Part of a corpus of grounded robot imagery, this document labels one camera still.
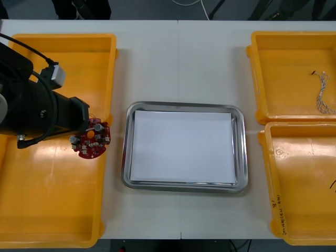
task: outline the floor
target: floor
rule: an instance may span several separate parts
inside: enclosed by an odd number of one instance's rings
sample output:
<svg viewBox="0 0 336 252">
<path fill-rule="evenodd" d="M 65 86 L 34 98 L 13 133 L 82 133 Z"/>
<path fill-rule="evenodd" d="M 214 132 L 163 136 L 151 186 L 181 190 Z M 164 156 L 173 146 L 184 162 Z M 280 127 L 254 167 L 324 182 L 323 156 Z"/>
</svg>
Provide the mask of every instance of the floor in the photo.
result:
<svg viewBox="0 0 336 252">
<path fill-rule="evenodd" d="M 51 0 L 2 0 L 10 19 L 57 19 Z M 195 0 L 176 0 L 187 4 Z M 227 0 L 216 13 L 214 20 L 246 20 L 259 0 Z M 109 0 L 112 9 L 111 19 L 126 20 L 205 20 L 200 3 L 184 7 L 171 0 Z M 210 13 L 219 0 L 203 0 L 207 13 Z M 277 10 L 280 0 L 274 0 L 262 18 Z M 322 12 L 324 15 L 335 4 L 327 0 Z M 313 1 L 290 20 L 310 20 Z"/>
<path fill-rule="evenodd" d="M 2 0 L 7 8 L 10 19 L 57 19 L 53 4 L 50 0 Z M 219 0 L 203 0 L 207 12 L 215 7 Z M 170 19 L 170 20 L 205 20 L 205 15 L 200 3 L 190 7 L 178 6 L 171 0 L 109 0 L 112 9 L 111 19 Z M 180 0 L 180 3 L 187 4 L 193 0 Z M 227 0 L 221 9 L 216 13 L 214 20 L 246 20 L 252 13 L 258 0 Z M 274 0 L 263 18 L 277 10 L 280 0 Z M 335 0 L 328 0 L 322 12 L 325 14 Z M 298 11 L 291 20 L 310 20 L 313 1 Z M 233 240 L 237 248 L 243 245 L 244 240 Z M 125 247 L 127 252 L 155 252 L 158 251 L 159 241 L 153 240 L 106 240 L 101 239 L 95 246 L 89 249 L 40 249 L 39 252 L 67 252 L 67 251 L 87 251 L 87 252 L 118 252 L 121 247 Z M 228 240 L 207 240 L 188 241 L 184 252 L 188 251 L 229 251 Z M 239 248 L 238 251 L 247 251 L 248 244 Z M 33 252 L 35 249 L 26 249 L 25 252 Z M 286 252 L 329 252 L 336 251 L 336 247 L 293 247 L 283 240 L 253 240 L 250 252 L 257 251 L 286 251 Z"/>
<path fill-rule="evenodd" d="M 232 240 L 238 252 L 248 249 L 246 240 Z M 98 240 L 88 249 L 2 249 L 1 252 L 234 252 L 228 240 Z M 249 252 L 333 252 L 336 247 L 296 247 L 283 240 L 253 240 Z"/>
</svg>

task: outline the electronic component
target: electronic component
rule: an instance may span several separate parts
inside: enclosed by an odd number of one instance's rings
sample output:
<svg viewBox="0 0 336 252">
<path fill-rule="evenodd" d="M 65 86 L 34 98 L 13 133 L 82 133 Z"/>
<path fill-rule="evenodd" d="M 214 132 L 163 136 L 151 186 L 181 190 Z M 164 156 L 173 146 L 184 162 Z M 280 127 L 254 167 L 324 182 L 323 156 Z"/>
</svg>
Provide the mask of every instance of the electronic component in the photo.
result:
<svg viewBox="0 0 336 252">
<path fill-rule="evenodd" d="M 105 145 L 110 144 L 110 128 L 107 122 L 101 122 L 98 118 L 89 119 L 89 128 L 83 134 L 70 137 L 70 143 L 75 152 L 84 159 L 94 159 L 103 154 Z"/>
</svg>

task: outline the tray rim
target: tray rim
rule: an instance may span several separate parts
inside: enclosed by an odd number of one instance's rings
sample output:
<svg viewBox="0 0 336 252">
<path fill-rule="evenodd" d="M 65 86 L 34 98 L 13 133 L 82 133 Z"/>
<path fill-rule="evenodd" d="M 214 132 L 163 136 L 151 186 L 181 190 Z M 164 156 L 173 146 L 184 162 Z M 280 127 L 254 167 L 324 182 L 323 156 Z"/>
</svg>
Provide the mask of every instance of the tray rim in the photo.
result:
<svg viewBox="0 0 336 252">
<path fill-rule="evenodd" d="M 269 202 L 272 212 L 272 220 L 270 222 L 270 228 L 272 233 L 282 238 L 286 243 L 290 245 L 336 245 L 336 239 L 323 239 L 323 238 L 291 238 L 288 232 L 285 234 L 281 231 L 281 218 L 279 216 L 279 205 L 277 203 L 277 195 L 281 197 L 281 189 L 279 184 L 278 172 L 276 168 L 276 159 L 274 155 L 274 147 L 272 143 L 272 137 L 270 130 L 273 127 L 316 127 L 316 126 L 330 126 L 336 128 L 336 122 L 269 122 L 265 126 L 265 130 L 261 130 L 258 133 L 258 141 L 262 146 L 264 155 L 264 166 L 267 177 Z M 283 211 L 283 220 L 286 224 L 286 211 L 284 207 L 281 207 Z"/>
<path fill-rule="evenodd" d="M 109 47 L 109 65 L 108 74 L 106 76 L 106 90 L 105 90 L 105 101 L 104 108 L 106 109 L 104 117 L 102 120 L 107 121 L 110 126 L 112 125 L 113 117 L 111 114 L 111 101 L 113 92 L 113 76 L 114 76 L 114 66 L 115 59 L 118 57 L 117 50 L 117 38 L 114 34 L 109 33 L 96 33 L 96 34 L 14 34 L 13 38 L 20 40 L 22 38 L 110 38 L 111 45 Z M 13 48 L 14 42 L 9 41 L 8 47 Z M 11 136 L 1 135 L 6 141 L 6 146 L 8 144 L 8 138 Z M 3 165 L 3 160 L 6 155 L 7 148 L 0 151 L 0 169 Z M 92 247 L 97 240 L 104 233 L 104 223 L 101 220 L 101 204 L 103 198 L 103 183 L 104 183 L 104 173 L 106 164 L 105 152 L 99 160 L 99 172 L 97 174 L 97 184 L 101 186 L 97 187 L 97 193 L 95 195 L 95 207 L 92 212 L 92 231 L 89 240 L 53 240 L 53 241 L 2 241 L 0 240 L 0 248 L 89 248 Z"/>
<path fill-rule="evenodd" d="M 257 30 L 251 34 L 251 45 L 246 47 L 247 56 L 250 58 L 253 72 L 253 83 L 257 101 L 256 119 L 258 123 L 266 125 L 268 122 L 279 121 L 332 121 L 336 120 L 336 115 L 306 115 L 298 114 L 270 114 L 266 102 L 266 92 L 258 53 L 257 36 L 336 36 L 336 31 L 262 31 Z"/>
<path fill-rule="evenodd" d="M 182 182 L 145 182 L 139 181 L 134 183 L 130 180 L 131 155 L 133 141 L 133 113 L 143 109 L 147 111 L 165 111 L 165 112 L 223 112 L 223 110 L 232 110 L 236 112 L 237 123 L 233 125 L 233 130 L 238 131 L 238 139 L 235 139 L 236 151 L 236 184 L 223 183 L 182 183 Z M 124 185 L 130 189 L 154 190 L 154 191 L 170 191 L 170 192 L 215 192 L 215 193 L 239 193 L 242 192 L 248 184 L 247 172 L 247 155 L 245 141 L 244 116 L 242 112 L 235 106 L 216 105 L 216 104 L 200 104 L 200 103 L 183 103 L 183 102 L 152 102 L 138 101 L 130 105 L 127 111 L 127 122 L 124 133 L 123 143 L 123 159 L 121 168 L 121 179 Z"/>
</svg>

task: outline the wire bundle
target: wire bundle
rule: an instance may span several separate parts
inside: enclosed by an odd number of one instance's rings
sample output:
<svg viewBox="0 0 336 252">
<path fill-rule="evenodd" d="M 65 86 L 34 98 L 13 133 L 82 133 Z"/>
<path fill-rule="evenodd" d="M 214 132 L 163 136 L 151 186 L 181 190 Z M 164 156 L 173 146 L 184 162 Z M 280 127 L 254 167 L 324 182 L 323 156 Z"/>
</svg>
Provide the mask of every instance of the wire bundle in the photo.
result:
<svg viewBox="0 0 336 252">
<path fill-rule="evenodd" d="M 319 96 L 317 97 L 317 108 L 323 114 L 336 114 L 336 111 L 329 108 L 329 106 L 326 105 L 322 100 L 322 94 L 323 91 L 326 89 L 325 87 L 327 86 L 329 76 L 324 71 L 322 72 L 322 75 L 320 75 L 316 71 L 312 72 L 312 75 L 319 76 L 321 80 L 321 90 Z"/>
</svg>

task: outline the white cable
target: white cable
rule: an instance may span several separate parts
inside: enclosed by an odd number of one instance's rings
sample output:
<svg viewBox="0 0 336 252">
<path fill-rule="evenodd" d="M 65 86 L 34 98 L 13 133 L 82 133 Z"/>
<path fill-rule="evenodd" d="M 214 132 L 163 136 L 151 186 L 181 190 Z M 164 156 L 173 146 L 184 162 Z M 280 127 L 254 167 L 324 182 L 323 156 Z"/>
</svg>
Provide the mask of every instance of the white cable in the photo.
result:
<svg viewBox="0 0 336 252">
<path fill-rule="evenodd" d="M 174 3 L 178 4 L 178 5 L 181 5 L 181 6 L 192 6 L 192 5 L 197 4 L 198 2 L 200 2 L 201 5 L 202 5 L 204 14 L 205 14 L 205 16 L 206 16 L 206 19 L 210 21 L 210 19 L 209 19 L 209 17 L 208 17 L 208 14 L 206 13 L 206 9 L 205 9 L 205 7 L 204 7 L 204 4 L 203 4 L 203 0 L 197 0 L 197 1 L 195 1 L 195 2 L 193 2 L 193 3 L 190 3 L 190 4 L 180 4 L 180 3 L 178 3 L 178 2 L 176 2 L 176 1 L 174 1 L 174 0 L 172 0 L 172 2 L 174 2 Z"/>
<path fill-rule="evenodd" d="M 191 4 L 180 4 L 180 3 L 178 3 L 178 2 L 175 2 L 174 0 L 172 0 L 174 3 L 176 3 L 176 4 L 178 4 L 178 5 L 181 5 L 181 6 L 192 6 L 192 5 L 194 5 L 194 4 L 197 4 L 199 1 L 201 1 L 201 0 L 197 0 L 197 1 L 195 1 L 195 2 L 193 2 L 193 3 L 191 3 Z"/>
<path fill-rule="evenodd" d="M 208 19 L 208 21 L 210 21 L 210 19 L 209 19 L 209 17 L 208 17 L 208 14 L 206 13 L 204 4 L 203 4 L 203 0 L 201 0 L 201 5 L 202 5 L 202 8 L 203 8 L 204 14 L 205 14 L 205 16 L 206 16 L 206 19 Z"/>
</svg>

